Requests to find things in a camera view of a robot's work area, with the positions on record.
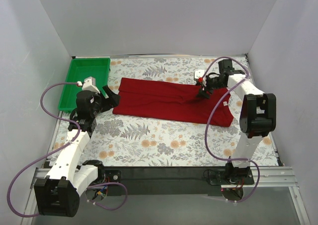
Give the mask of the green plastic tray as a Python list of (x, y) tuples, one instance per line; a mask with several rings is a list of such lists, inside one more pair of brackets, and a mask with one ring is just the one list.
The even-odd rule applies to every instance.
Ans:
[[(99, 90), (107, 85), (110, 69), (109, 58), (75, 58), (71, 60), (66, 82), (83, 82), (88, 77), (95, 78)], [(70, 113), (76, 108), (76, 95), (80, 88), (65, 85), (59, 102), (59, 110)]]

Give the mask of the red t shirt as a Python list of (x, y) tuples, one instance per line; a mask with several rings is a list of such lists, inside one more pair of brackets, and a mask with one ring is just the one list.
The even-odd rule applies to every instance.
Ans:
[(226, 88), (209, 99), (196, 97), (200, 87), (164, 81), (123, 78), (113, 114), (229, 127), (234, 119)]

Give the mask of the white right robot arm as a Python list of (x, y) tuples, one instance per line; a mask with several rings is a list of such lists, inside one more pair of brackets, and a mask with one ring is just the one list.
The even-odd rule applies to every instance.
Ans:
[(225, 166), (217, 169), (207, 169), (204, 175), (211, 185), (233, 185), (235, 188), (244, 184), (257, 184), (252, 177), (250, 166), (255, 164), (252, 157), (257, 146), (264, 137), (276, 128), (276, 96), (258, 89), (248, 78), (248, 69), (242, 66), (236, 70), (233, 63), (239, 62), (231, 57), (218, 57), (218, 73), (206, 70), (196, 70), (194, 80), (200, 86), (199, 97), (209, 98), (217, 89), (227, 88), (214, 106), (208, 121), (212, 120), (218, 106), (231, 92), (241, 100), (239, 126), (241, 130), (235, 152), (224, 158)]

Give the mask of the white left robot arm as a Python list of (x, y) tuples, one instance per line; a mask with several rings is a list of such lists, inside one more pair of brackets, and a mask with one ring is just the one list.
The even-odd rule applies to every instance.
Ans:
[(80, 196), (90, 185), (101, 185), (106, 178), (100, 160), (88, 160), (79, 165), (84, 148), (91, 139), (99, 113), (118, 106), (120, 96), (107, 85), (104, 93), (92, 86), (82, 87), (76, 95), (76, 107), (70, 113), (65, 147), (44, 178), (34, 184), (39, 214), (74, 217)]

